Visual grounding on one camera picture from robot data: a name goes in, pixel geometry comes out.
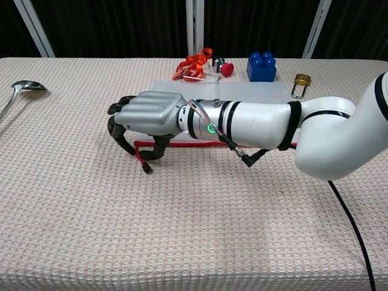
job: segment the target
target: beige textured tablecloth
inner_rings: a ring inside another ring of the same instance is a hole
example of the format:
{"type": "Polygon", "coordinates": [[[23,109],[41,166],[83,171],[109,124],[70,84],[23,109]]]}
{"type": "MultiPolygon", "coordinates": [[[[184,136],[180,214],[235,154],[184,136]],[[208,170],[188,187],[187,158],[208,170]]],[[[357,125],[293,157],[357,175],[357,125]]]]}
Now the beige textured tablecloth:
{"type": "MultiPolygon", "coordinates": [[[[167,149],[146,175],[106,129],[125,95],[180,59],[0,59],[0,290],[369,290],[364,258],[329,185],[274,150],[251,169],[227,149],[167,149]]],[[[248,81],[246,59],[229,59],[248,81]]],[[[388,63],[278,59],[287,91],[358,102],[388,63]]],[[[388,290],[388,152],[335,184],[388,290]]]]}

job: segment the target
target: blue lego brick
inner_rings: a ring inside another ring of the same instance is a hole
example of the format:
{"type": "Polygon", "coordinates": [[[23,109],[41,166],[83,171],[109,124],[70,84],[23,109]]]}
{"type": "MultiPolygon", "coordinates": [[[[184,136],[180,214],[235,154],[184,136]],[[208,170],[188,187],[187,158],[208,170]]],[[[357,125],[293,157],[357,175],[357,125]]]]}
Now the blue lego brick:
{"type": "Polygon", "coordinates": [[[247,73],[251,82],[273,82],[276,75],[276,61],[270,52],[261,56],[255,52],[250,55],[247,73]]]}

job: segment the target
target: red cable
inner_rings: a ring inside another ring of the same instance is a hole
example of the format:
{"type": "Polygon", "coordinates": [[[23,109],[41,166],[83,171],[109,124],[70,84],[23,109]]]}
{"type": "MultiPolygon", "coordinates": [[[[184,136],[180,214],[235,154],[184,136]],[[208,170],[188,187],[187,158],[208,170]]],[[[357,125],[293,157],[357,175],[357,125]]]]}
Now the red cable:
{"type": "MultiPolygon", "coordinates": [[[[141,158],[140,155],[140,147],[153,147],[155,142],[153,141],[135,141],[133,144],[135,145],[136,158],[138,161],[144,165],[146,162],[141,158]]],[[[297,142],[291,143],[293,146],[297,146],[297,142]]],[[[226,147],[227,145],[223,142],[218,141],[209,141],[209,142],[171,142],[169,147],[226,147]]]]}

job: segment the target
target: spoon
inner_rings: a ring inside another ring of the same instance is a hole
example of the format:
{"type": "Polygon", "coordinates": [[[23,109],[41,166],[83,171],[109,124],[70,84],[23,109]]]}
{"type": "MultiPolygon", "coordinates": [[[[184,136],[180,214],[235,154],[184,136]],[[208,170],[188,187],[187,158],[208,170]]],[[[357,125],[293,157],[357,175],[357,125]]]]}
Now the spoon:
{"type": "Polygon", "coordinates": [[[7,113],[8,109],[11,107],[13,101],[19,95],[20,90],[47,90],[42,84],[34,81],[18,81],[11,86],[13,88],[13,95],[8,104],[4,107],[0,113],[0,122],[7,113]]]}

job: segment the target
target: black strap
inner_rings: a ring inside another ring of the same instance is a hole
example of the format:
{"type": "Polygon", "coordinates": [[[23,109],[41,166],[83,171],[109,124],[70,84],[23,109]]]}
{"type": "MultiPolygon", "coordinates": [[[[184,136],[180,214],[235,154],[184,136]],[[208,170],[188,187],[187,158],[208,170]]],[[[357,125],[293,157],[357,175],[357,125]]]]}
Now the black strap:
{"type": "Polygon", "coordinates": [[[291,146],[292,138],[298,128],[302,115],[302,105],[299,101],[291,101],[288,103],[291,106],[291,114],[289,119],[289,125],[287,127],[286,135],[278,146],[279,150],[287,150],[291,146]]]}

